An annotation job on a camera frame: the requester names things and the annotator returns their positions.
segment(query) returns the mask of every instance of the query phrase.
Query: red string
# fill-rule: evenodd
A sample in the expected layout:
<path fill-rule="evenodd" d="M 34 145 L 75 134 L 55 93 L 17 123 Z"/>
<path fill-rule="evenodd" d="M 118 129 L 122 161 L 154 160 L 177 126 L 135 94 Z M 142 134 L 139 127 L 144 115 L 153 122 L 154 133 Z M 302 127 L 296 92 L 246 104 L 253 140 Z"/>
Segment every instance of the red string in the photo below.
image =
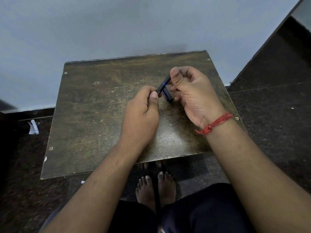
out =
<path fill-rule="evenodd" d="M 196 130 L 196 132 L 202 135 L 206 135 L 212 131 L 212 128 L 224 123 L 230 118 L 232 118 L 232 114 L 229 114 L 228 112 L 226 112 L 224 115 L 220 116 L 214 122 L 212 122 L 211 124 L 208 124 L 202 131 L 199 132 L 198 130 Z"/>

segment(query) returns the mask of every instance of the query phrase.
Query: white wall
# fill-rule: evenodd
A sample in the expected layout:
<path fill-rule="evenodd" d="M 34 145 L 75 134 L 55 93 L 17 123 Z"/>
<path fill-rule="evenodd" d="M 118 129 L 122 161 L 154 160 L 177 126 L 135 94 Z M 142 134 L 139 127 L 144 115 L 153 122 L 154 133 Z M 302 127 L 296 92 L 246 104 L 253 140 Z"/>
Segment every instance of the white wall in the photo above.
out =
<path fill-rule="evenodd" d="M 299 0 L 0 0 L 0 99 L 53 107 L 66 61 L 207 50 L 229 84 Z"/>
<path fill-rule="evenodd" d="M 303 0 L 291 16 L 311 31 L 311 0 Z"/>

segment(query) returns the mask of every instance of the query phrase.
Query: wooden table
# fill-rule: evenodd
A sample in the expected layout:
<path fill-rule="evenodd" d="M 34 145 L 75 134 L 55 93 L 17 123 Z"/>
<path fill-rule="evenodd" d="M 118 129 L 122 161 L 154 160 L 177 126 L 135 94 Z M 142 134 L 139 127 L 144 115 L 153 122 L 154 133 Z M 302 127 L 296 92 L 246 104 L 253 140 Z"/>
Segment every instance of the wooden table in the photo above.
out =
<path fill-rule="evenodd" d="M 186 65 L 207 75 L 226 110 L 239 118 L 206 51 L 66 63 L 41 178 L 92 172 L 118 141 L 127 102 L 143 85 L 158 87 L 171 68 Z M 138 163 L 211 151 L 179 102 L 160 98 L 159 114 L 156 137 Z"/>

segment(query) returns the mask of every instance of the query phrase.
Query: dark granite floor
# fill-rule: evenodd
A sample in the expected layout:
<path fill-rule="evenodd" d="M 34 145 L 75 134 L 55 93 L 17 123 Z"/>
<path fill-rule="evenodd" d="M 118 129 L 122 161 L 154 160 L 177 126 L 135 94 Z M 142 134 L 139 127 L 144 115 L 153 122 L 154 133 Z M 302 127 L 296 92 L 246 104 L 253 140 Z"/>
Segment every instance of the dark granite floor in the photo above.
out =
<path fill-rule="evenodd" d="M 287 175 L 311 193 L 311 48 L 285 22 L 228 88 L 249 135 Z M 40 134 L 7 134 L 12 153 L 2 154 L 1 232 L 37 232 L 47 216 L 69 199 L 87 175 L 40 180 L 52 122 L 52 110 L 40 117 Z M 179 198 L 216 182 L 228 182 L 215 157 L 199 155 L 171 161 L 167 170 L 178 184 Z M 159 169 L 150 167 L 147 174 Z M 123 198 L 134 200 L 144 171 L 133 170 Z"/>

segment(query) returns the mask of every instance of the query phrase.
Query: forearm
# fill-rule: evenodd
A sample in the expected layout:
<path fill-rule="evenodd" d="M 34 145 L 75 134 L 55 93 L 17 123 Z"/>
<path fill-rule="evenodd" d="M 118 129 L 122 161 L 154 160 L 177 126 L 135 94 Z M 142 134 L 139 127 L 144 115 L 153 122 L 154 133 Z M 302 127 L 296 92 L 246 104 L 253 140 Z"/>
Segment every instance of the forearm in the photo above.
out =
<path fill-rule="evenodd" d="M 107 232 L 139 154 L 134 147 L 118 142 L 44 233 Z"/>
<path fill-rule="evenodd" d="M 307 230 L 310 195 L 275 166 L 233 119 L 215 127 L 207 140 L 258 232 Z"/>

